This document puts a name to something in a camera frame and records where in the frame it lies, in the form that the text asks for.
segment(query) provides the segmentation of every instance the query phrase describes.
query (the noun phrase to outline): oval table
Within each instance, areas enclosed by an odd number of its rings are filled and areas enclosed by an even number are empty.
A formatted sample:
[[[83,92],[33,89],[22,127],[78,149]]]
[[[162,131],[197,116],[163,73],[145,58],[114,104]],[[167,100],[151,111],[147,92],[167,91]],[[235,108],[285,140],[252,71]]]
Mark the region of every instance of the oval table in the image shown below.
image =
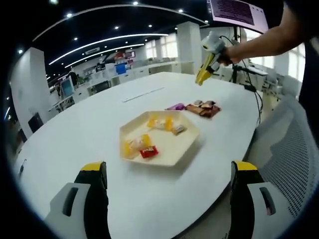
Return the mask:
[[[145,111],[177,103],[213,100],[221,107],[212,120],[184,111],[200,137],[176,167],[124,161],[119,127]],[[49,203],[83,165],[106,161],[108,225],[113,239],[169,239],[193,224],[230,181],[231,161],[242,160],[258,120],[256,98],[243,86],[162,72],[115,86],[63,111],[24,144],[20,186],[45,218]]]

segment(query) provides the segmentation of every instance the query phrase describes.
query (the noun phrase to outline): black cable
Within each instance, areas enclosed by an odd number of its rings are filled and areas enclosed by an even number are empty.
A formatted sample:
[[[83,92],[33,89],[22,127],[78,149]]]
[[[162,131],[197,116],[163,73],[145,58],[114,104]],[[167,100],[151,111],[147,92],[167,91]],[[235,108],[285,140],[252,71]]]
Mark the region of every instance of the black cable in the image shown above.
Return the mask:
[[[227,36],[221,35],[220,37],[225,37],[232,45],[234,45],[234,43],[233,43],[231,40],[229,40],[229,38],[228,38]],[[248,70],[248,68],[247,68],[247,66],[246,66],[246,64],[245,64],[245,62],[244,62],[244,60],[242,60],[242,62],[244,63],[245,68]],[[249,73],[248,73],[248,72],[247,72],[247,76],[248,76],[248,81],[249,81],[250,85],[251,85],[252,87],[254,87],[253,83],[251,82],[251,79],[250,79],[250,76],[249,76]],[[263,109],[264,104],[263,104],[263,100],[262,100],[260,94],[257,92],[256,88],[255,88],[254,95],[255,95],[255,98],[256,98],[256,102],[257,102],[258,114],[259,114],[258,120],[259,120],[259,124],[260,124],[260,122],[261,122],[261,110]],[[261,107],[260,107],[260,109],[259,109],[259,102],[258,102],[258,99],[257,99],[257,95],[259,96],[260,101],[261,101]]]

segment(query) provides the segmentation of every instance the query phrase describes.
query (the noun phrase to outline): hexagonal tray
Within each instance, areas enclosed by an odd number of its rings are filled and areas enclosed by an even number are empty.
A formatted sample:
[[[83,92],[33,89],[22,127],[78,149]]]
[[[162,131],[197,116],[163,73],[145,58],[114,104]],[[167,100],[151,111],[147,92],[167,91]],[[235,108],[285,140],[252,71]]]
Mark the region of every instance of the hexagonal tray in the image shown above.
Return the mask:
[[[147,122],[151,116],[159,119],[172,117],[174,124],[182,124],[187,130],[175,136],[172,132],[150,129]],[[139,154],[133,159],[124,157],[123,145],[126,140],[135,139],[147,133],[159,151],[158,155],[151,159],[143,159]],[[120,156],[122,159],[134,162],[161,166],[174,166],[185,154],[188,148],[199,136],[199,129],[181,111],[149,111],[120,127]]]

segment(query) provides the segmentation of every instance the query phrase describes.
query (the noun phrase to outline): black sleeve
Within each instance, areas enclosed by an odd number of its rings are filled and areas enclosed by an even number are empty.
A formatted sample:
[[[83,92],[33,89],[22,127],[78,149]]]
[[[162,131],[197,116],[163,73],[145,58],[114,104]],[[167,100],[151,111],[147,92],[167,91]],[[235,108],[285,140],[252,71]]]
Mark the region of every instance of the black sleeve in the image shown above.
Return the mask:
[[[300,19],[311,37],[319,34],[319,27],[316,24],[319,12],[317,12],[316,3],[308,3],[304,0],[285,0],[285,3]]]

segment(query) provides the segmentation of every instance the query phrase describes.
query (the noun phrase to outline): purple wrapper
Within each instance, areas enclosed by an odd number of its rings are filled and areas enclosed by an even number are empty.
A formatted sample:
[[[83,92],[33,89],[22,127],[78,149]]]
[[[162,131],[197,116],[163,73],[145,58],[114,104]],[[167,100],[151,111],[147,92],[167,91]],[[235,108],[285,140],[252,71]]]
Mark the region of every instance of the purple wrapper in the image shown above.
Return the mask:
[[[183,103],[179,103],[177,105],[174,105],[172,107],[169,107],[165,109],[166,111],[182,111],[185,109],[185,105]]]

